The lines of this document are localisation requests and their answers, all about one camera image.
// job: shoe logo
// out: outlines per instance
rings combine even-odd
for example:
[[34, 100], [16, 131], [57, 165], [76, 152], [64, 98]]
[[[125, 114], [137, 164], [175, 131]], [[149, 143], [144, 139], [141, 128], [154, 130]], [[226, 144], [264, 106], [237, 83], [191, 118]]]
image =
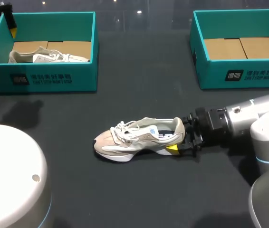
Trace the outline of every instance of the shoe logo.
[[159, 138], [170, 138], [173, 134], [159, 134]]

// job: open box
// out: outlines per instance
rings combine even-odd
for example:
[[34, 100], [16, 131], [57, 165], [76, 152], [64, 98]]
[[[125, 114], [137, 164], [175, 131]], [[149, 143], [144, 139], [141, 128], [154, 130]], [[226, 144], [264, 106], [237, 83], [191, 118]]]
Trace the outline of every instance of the open box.
[[[0, 93], [96, 91], [99, 42], [94, 12], [13, 15], [17, 24], [14, 40], [4, 16], [0, 18]], [[8, 63], [13, 46], [21, 47], [19, 51], [36, 49], [45, 41], [48, 48], [74, 50], [74, 55], [89, 62]]]
[[269, 87], [269, 9], [194, 11], [190, 47], [200, 88]]

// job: cardboard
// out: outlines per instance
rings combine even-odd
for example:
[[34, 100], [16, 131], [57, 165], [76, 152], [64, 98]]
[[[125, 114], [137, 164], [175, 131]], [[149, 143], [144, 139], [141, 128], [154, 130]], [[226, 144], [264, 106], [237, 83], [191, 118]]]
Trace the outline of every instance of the cardboard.
[[240, 38], [248, 58], [269, 58], [269, 37]]
[[36, 51], [40, 46], [47, 48], [48, 41], [14, 42], [13, 51], [30, 53]]
[[48, 42], [47, 49], [57, 50], [63, 54], [71, 54], [90, 59], [91, 42], [88, 41], [64, 41]]
[[239, 39], [205, 39], [210, 59], [246, 59]]

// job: shoelace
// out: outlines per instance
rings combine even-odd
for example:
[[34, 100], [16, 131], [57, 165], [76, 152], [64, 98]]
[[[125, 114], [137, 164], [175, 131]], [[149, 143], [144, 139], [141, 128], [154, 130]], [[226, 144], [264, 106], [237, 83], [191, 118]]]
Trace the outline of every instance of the shoelace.
[[135, 121], [130, 121], [128, 123], [124, 123], [121, 121], [116, 127], [110, 128], [110, 133], [112, 135], [112, 138], [114, 139], [114, 142], [116, 144], [121, 144], [120, 142], [127, 142], [127, 141], [133, 141], [135, 138], [132, 136], [129, 136], [128, 134], [125, 134], [125, 132], [133, 133], [135, 131], [138, 131], [140, 127], [137, 125], [138, 128], [128, 128], [128, 126]]
[[69, 62], [70, 54], [63, 54], [57, 50], [51, 50], [54, 53], [49, 54], [50, 57], [54, 57], [55, 60], [62, 58], [62, 61]]

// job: robotic arm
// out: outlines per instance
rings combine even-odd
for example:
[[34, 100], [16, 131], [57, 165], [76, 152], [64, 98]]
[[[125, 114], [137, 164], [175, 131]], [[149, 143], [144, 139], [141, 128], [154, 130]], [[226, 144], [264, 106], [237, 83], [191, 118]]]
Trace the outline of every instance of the robotic arm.
[[269, 228], [269, 95], [221, 109], [198, 108], [184, 124], [189, 136], [181, 151], [251, 135], [262, 176], [251, 187], [249, 211], [256, 228]]

